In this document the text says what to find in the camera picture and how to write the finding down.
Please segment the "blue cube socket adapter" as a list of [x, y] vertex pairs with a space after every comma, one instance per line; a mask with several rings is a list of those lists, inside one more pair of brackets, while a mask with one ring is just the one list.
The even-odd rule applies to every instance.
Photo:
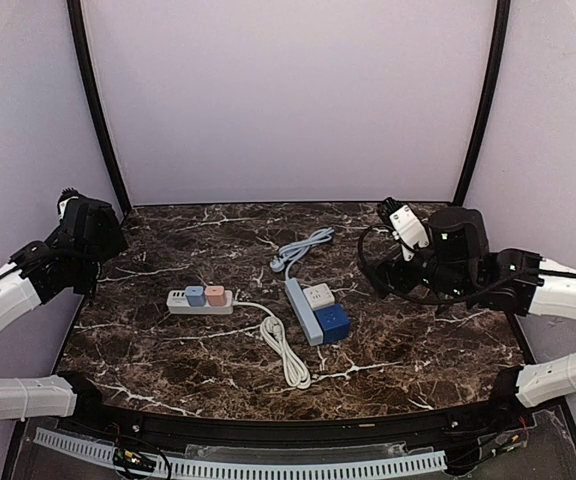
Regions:
[[334, 304], [315, 311], [323, 332], [323, 343], [332, 344], [348, 337], [351, 322], [341, 304]]

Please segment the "white cube socket adapter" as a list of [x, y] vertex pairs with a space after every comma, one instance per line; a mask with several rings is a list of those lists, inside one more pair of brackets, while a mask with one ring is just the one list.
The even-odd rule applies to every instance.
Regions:
[[334, 294], [327, 283], [320, 283], [304, 288], [303, 294], [313, 311], [318, 311], [335, 304]]

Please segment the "light blue power strip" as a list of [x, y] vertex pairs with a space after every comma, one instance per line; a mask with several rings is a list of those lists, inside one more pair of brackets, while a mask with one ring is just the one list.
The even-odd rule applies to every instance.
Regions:
[[292, 242], [279, 248], [278, 255], [270, 262], [270, 268], [275, 273], [284, 273], [284, 289], [290, 305], [310, 346], [323, 344], [323, 332], [306, 298], [303, 287], [292, 276], [292, 267], [315, 246], [332, 240], [334, 229], [322, 228], [313, 232], [307, 239]]

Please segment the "light blue charger plug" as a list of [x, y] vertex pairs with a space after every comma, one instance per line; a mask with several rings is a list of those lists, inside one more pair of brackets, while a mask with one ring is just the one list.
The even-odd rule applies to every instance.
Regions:
[[184, 296], [190, 307], [203, 307], [206, 304], [203, 286], [187, 286], [184, 290]]

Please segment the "pink charger plug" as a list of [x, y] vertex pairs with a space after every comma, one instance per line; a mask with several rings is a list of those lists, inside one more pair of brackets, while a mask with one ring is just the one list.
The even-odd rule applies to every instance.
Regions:
[[225, 307], [228, 304], [226, 290], [222, 285], [209, 285], [204, 289], [207, 304], [211, 307]]

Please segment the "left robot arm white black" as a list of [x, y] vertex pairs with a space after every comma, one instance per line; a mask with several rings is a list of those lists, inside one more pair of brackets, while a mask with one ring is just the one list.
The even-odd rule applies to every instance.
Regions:
[[[0, 268], [0, 333], [64, 290], [93, 298], [102, 266], [127, 248], [112, 205], [74, 188], [57, 202], [58, 223], [44, 240]], [[101, 392], [81, 373], [0, 378], [0, 421], [98, 415]]]

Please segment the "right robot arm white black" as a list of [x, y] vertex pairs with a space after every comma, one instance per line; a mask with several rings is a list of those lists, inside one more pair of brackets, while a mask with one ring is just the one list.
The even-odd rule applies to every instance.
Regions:
[[[516, 316], [576, 321], [576, 269], [526, 250], [489, 249], [476, 209], [449, 206], [420, 220], [393, 198], [377, 206], [382, 228], [399, 246], [391, 259], [371, 263], [358, 254], [373, 288], [422, 306], [455, 304]], [[502, 370], [490, 399], [523, 408], [576, 393], [576, 352], [544, 363]]]

